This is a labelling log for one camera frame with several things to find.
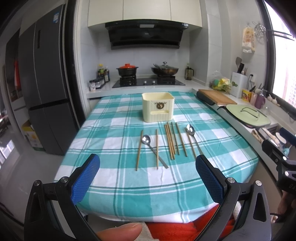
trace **orange lid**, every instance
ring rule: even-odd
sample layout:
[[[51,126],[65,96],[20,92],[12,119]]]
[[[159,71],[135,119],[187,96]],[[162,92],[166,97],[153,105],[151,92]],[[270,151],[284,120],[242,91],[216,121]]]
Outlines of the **orange lid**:
[[[119,67],[120,69],[135,68],[134,65],[124,64],[124,66]]]

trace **range hood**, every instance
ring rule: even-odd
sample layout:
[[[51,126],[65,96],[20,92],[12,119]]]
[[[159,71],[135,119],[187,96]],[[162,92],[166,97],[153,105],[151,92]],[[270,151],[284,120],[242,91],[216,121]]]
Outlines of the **range hood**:
[[[105,23],[111,49],[127,47],[179,48],[188,24],[166,20],[135,19]]]

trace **silver bolt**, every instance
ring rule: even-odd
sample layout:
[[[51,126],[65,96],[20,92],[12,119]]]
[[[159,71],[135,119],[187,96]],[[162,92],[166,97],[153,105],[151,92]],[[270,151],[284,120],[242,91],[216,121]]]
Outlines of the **silver bolt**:
[[[229,178],[227,178],[227,181],[228,181],[229,183],[235,183],[235,179],[234,179],[233,177],[229,177]]]
[[[34,186],[38,186],[40,184],[40,181],[39,180],[36,180],[35,182],[34,182]]]
[[[61,181],[62,183],[66,183],[68,180],[69,180],[68,177],[62,177],[62,178],[60,179],[60,181]]]
[[[262,182],[260,182],[259,180],[255,181],[257,186],[262,186]]]

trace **black cooktop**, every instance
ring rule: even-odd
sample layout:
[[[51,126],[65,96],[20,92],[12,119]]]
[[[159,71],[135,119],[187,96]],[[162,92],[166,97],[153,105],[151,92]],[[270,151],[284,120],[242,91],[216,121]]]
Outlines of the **black cooktop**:
[[[171,77],[156,77],[137,79],[135,76],[128,78],[120,78],[112,88],[129,87],[129,86],[150,86],[150,85],[185,85],[182,82]]]

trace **purple bottle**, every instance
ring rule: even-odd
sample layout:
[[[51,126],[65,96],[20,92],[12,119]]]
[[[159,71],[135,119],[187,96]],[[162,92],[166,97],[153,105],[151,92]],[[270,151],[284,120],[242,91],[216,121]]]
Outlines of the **purple bottle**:
[[[254,105],[257,109],[261,109],[262,106],[265,104],[265,94],[266,90],[262,90],[261,93],[258,94]]]

